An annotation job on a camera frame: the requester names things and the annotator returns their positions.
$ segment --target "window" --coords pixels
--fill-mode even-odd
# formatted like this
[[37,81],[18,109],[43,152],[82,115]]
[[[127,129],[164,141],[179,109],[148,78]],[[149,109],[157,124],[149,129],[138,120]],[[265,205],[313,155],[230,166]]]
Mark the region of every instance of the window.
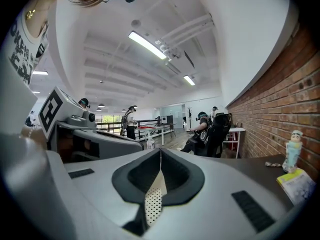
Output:
[[121,131],[121,115],[96,115],[96,123],[107,123],[103,125],[98,125],[99,129],[109,129],[110,133],[119,134]]

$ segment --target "necklace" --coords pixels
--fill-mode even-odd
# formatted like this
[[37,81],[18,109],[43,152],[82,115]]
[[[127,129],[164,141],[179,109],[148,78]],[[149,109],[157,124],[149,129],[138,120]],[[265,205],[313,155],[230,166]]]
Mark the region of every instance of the necklace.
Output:
[[[32,16],[34,15],[34,13],[36,12],[36,6],[37,6],[38,2],[39,2],[39,0],[36,1],[33,10],[30,10],[25,14],[25,19],[26,20],[30,20],[32,18]],[[49,8],[50,8],[50,6],[48,7],[48,9],[37,10],[37,12],[47,11],[47,10],[49,10]]]

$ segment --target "white t-shirt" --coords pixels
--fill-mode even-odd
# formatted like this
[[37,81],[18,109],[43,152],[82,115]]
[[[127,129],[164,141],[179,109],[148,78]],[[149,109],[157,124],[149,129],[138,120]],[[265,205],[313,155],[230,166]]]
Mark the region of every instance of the white t-shirt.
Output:
[[34,38],[27,29],[25,13],[22,11],[14,20],[3,41],[0,52],[5,55],[27,85],[30,85],[36,55],[45,38],[44,33],[47,27],[48,25],[43,28],[37,38]]
[[0,117],[9,118],[0,124],[2,133],[19,134],[37,101],[29,84],[42,35],[43,32],[37,38],[30,35],[22,11],[0,48]]
[[134,126],[134,113],[130,113],[127,117],[126,117],[126,121],[128,122],[128,126]]
[[35,124],[35,121],[36,121],[36,120],[35,120],[35,116],[34,116],[33,114],[30,114],[29,117],[30,117],[31,124],[34,125],[34,124]]
[[213,110],[211,110],[210,115],[211,115],[211,119],[212,119],[212,117],[215,118],[215,117],[216,117],[216,112],[214,112]]

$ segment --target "brick wall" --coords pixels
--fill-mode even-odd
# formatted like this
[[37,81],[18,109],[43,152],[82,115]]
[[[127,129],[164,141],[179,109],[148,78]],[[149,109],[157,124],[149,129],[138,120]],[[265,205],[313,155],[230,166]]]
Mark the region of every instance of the brick wall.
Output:
[[228,112],[246,129],[240,155],[286,154],[293,130],[303,132],[298,166],[313,179],[320,170],[320,51],[300,26],[264,75]]

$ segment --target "black chair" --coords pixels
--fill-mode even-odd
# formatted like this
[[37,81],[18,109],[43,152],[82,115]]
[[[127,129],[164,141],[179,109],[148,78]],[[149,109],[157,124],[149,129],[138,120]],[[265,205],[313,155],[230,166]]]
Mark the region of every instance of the black chair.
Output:
[[231,117],[229,114],[217,115],[213,120],[213,125],[207,130],[207,136],[203,144],[201,140],[190,138],[193,144],[192,151],[201,157],[220,158],[222,154],[222,143],[225,140],[231,127]]

